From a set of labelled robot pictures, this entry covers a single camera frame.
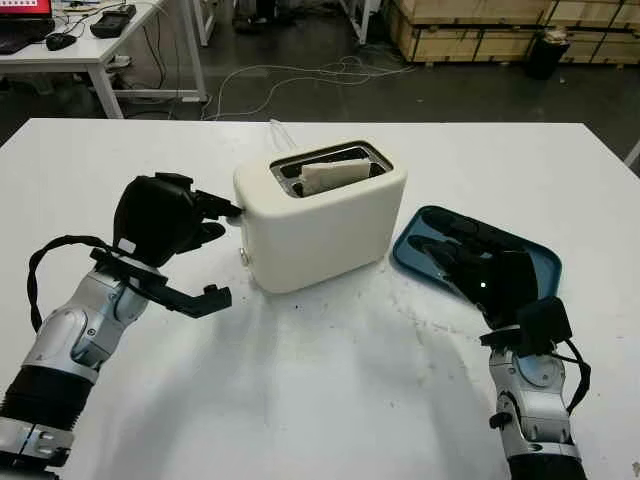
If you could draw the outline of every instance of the red screen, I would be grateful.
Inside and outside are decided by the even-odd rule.
[[[32,15],[50,12],[50,0],[0,0],[0,15],[5,13]]]

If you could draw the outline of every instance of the keyboard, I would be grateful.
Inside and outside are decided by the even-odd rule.
[[[41,42],[55,29],[53,19],[0,20],[0,55],[10,55],[34,42]]]

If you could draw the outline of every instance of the blue tray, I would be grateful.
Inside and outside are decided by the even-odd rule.
[[[422,214],[434,209],[439,209],[452,215],[460,216],[459,214],[442,207],[426,206],[420,208],[396,241],[391,254],[401,267],[411,270],[418,276],[436,282],[437,284],[460,295],[460,292],[455,285],[442,278],[445,272],[437,266],[431,257],[416,251],[407,242],[410,235],[424,235],[425,237],[440,241],[450,239],[450,237],[446,237],[438,230],[433,229],[422,221]],[[472,220],[478,223],[483,223],[475,219]],[[562,272],[562,262],[560,261],[560,258],[542,245],[505,232],[504,230],[500,231],[510,238],[520,241],[523,248],[529,253],[529,255],[531,255],[533,267],[536,271],[536,278],[538,280],[539,298],[556,295],[558,284],[560,282],[560,274]]]

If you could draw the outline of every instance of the computer mouse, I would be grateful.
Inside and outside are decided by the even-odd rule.
[[[49,50],[62,50],[76,43],[76,37],[67,35],[66,33],[52,33],[47,36],[45,43]]]

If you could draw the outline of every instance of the black trash bin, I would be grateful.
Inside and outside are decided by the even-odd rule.
[[[569,42],[564,30],[539,33],[525,65],[525,72],[530,77],[546,80],[551,77],[568,48]]]

